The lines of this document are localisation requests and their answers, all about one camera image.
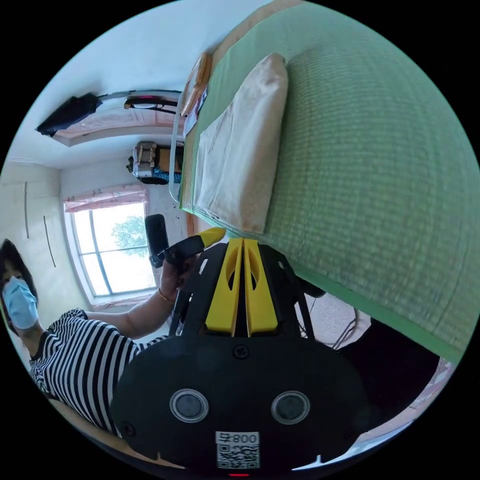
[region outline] qr code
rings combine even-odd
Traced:
[[[221,469],[257,469],[259,445],[217,445],[217,464]]]
[[[216,459],[220,469],[260,468],[258,432],[216,432]]]

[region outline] beige pillowcase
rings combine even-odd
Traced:
[[[285,60],[272,53],[248,74],[231,104],[200,135],[193,204],[212,219],[263,233],[287,91]]]

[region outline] screw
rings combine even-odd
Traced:
[[[239,360],[246,359],[249,356],[249,354],[250,354],[249,349],[245,345],[237,345],[233,349],[233,356]]]
[[[121,431],[127,437],[134,437],[135,436],[135,429],[128,422],[124,422],[124,423],[121,424]]]

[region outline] woman's arm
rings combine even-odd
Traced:
[[[80,416],[75,410],[70,408],[68,405],[65,405],[61,401],[49,400],[49,402],[56,408],[58,413],[71,425],[73,425],[77,430],[80,430],[83,434],[88,437],[97,440],[98,442],[110,447],[111,449],[117,450],[123,454],[130,455],[131,457],[136,457],[137,459],[143,460],[145,462],[150,462],[157,465],[164,465],[166,467],[174,467],[177,469],[183,469],[183,466],[175,465],[168,461],[162,460],[160,455],[158,455],[157,460],[151,460],[140,453],[132,450],[127,442],[123,438],[112,435],[111,433],[101,430],[93,423],[90,423],[88,420]]]
[[[92,320],[100,320],[118,328],[121,335],[140,339],[156,332],[172,312],[177,290],[185,283],[192,272],[196,257],[187,259],[182,271],[164,261],[161,269],[160,288],[146,301],[135,305],[125,313],[85,312]]]
[[[157,290],[149,299],[125,313],[85,313],[90,320],[113,325],[121,335],[136,340],[156,332],[165,323],[173,307],[174,302],[165,299]]]

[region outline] green mat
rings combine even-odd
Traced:
[[[273,52],[287,60],[288,101],[266,230],[251,237],[457,363],[480,314],[479,168],[446,99],[385,38],[309,3],[259,23],[213,72],[192,178],[200,134]]]

